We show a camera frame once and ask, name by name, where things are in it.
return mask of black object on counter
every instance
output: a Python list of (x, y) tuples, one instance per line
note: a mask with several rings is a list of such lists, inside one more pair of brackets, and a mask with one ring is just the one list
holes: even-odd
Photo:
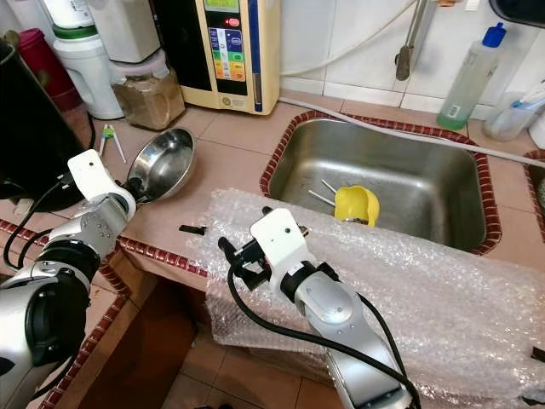
[[(68, 171), (83, 145), (14, 47), (0, 39), (0, 199), (39, 199)], [(56, 189), (37, 211), (61, 210), (83, 197)]]
[(497, 15), (507, 21), (545, 28), (543, 0), (490, 0)]
[(187, 226), (186, 224), (182, 224), (178, 230), (185, 233), (200, 234), (201, 236), (204, 236), (206, 234), (206, 226), (199, 227)]

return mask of red container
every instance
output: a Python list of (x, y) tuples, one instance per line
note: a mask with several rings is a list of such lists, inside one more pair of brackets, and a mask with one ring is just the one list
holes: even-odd
[(82, 103), (68, 73), (39, 28), (20, 33), (18, 51), (60, 111), (69, 111)]

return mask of white hose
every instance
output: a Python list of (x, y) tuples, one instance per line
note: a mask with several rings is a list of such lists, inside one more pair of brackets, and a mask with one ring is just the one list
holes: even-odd
[(337, 55), (334, 55), (330, 58), (328, 58), (327, 60), (323, 60), (322, 62), (319, 62), (317, 65), (315, 66), (309, 66), (307, 68), (301, 68), (301, 69), (296, 69), (296, 70), (291, 70), (291, 71), (284, 71), (284, 72), (281, 72), (280, 75), (282, 76), (285, 76), (285, 77), (289, 77), (289, 76), (295, 76), (295, 75), (299, 75), (299, 74), (302, 74), (304, 72), (309, 72), (309, 71), (312, 71), (312, 70), (317, 70), (319, 68), (322, 68), (324, 66), (328, 66), (329, 64), (332, 64), (333, 62), (341, 59), (342, 57), (344, 57), (345, 55), (347, 54), (350, 54), (352, 53), (355, 49), (358, 49), (359, 47), (363, 46), (364, 44), (368, 43), (370, 40), (372, 40), (373, 38), (375, 38), (376, 36), (378, 36), (381, 32), (384, 31), (384, 29), (386, 29), (388, 26), (390, 26), (394, 21), (396, 21), (410, 6), (412, 6), (414, 3), (416, 2), (416, 0), (410, 0), (405, 6), (403, 6), (396, 14), (394, 14), (390, 20), (388, 20), (386, 23), (384, 23), (382, 26), (380, 26), (378, 28), (378, 30), (374, 33), (372, 33), (371, 35), (369, 35), (368, 37), (366, 38), (363, 38), (361, 40), (359, 40), (357, 43), (354, 43), (352, 44), (351, 46), (347, 47), (346, 49), (344, 49), (343, 51), (341, 51), (339, 54)]
[(303, 101), (292, 100), (291, 98), (284, 98), (283, 96), (281, 96), (278, 100), (280, 102), (284, 102), (286, 104), (296, 105), (296, 106), (299, 106), (299, 107), (313, 109), (314, 111), (320, 111), (320, 112), (323, 112), (323, 113), (327, 113), (328, 115), (330, 115), (333, 118), (337, 118), (337, 119), (340, 119), (342, 121), (349, 122), (350, 124), (357, 125), (357, 126), (359, 126), (361, 128), (366, 128), (367, 130), (376, 130), (376, 131), (382, 132), (383, 134), (386, 134), (386, 135), (397, 136), (398, 138), (408, 139), (410, 141), (433, 143), (435, 145), (443, 145), (443, 146), (446, 146), (446, 147), (458, 147), (458, 148), (461, 148), (461, 149), (465, 149), (466, 151), (476, 152), (476, 153), (483, 153), (485, 155), (494, 156), (496, 158), (512, 160), (514, 162), (519, 162), (521, 164), (529, 164), (529, 165), (532, 165), (532, 166), (537, 166), (538, 168), (545, 169), (545, 162), (542, 162), (540, 160), (525, 158), (524, 156), (515, 155), (515, 154), (512, 154), (512, 153), (500, 152), (500, 151), (496, 151), (494, 149), (488, 149), (486, 147), (476, 147), (474, 145), (467, 145), (465, 143), (454, 142), (454, 141), (450, 141), (448, 139), (429, 137), (429, 136), (421, 136), (421, 135), (417, 135), (417, 134), (412, 134), (410, 132), (401, 132), (401, 131), (398, 131), (398, 130), (389, 130), (388, 128), (382, 128), (380, 126), (367, 124), (367, 123), (359, 121), (357, 119), (350, 118), (347, 115), (343, 115), (343, 114), (338, 113), (336, 111), (331, 111), (330, 109), (322, 108), (322, 107), (319, 107), (319, 106), (313, 105), (313, 104), (307, 104), (306, 102), (303, 102)]

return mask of green liquid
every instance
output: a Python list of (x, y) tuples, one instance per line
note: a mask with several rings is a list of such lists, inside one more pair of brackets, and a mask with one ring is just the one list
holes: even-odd
[(437, 116), (437, 123), (448, 130), (460, 130), (464, 127), (468, 119), (452, 119), (440, 113)]

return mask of yellow scoop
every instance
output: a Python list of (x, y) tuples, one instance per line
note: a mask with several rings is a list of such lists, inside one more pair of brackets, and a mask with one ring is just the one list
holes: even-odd
[(335, 194), (335, 218), (343, 221), (364, 221), (375, 226), (381, 211), (378, 199), (362, 186), (339, 187)]

